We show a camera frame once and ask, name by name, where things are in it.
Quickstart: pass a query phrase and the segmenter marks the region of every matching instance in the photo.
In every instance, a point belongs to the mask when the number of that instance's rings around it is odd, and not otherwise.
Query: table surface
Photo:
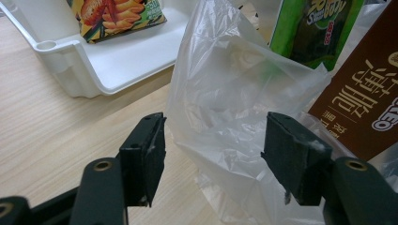
[[[77,187],[85,165],[114,157],[142,117],[164,111],[172,72],[112,96],[72,98],[1,17],[0,198],[24,196],[34,207]],[[165,138],[165,169],[153,206],[131,207],[130,224],[221,224],[167,123]]]

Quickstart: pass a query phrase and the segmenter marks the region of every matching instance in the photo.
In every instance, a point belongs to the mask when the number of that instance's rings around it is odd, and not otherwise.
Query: transparent plastic bag
[[[268,112],[294,116],[332,140],[319,121],[302,113],[331,76],[322,66],[310,69],[271,52],[236,2],[198,2],[176,60],[168,127],[199,168],[196,182],[222,222],[324,224],[322,206],[284,204],[285,190],[260,152]]]

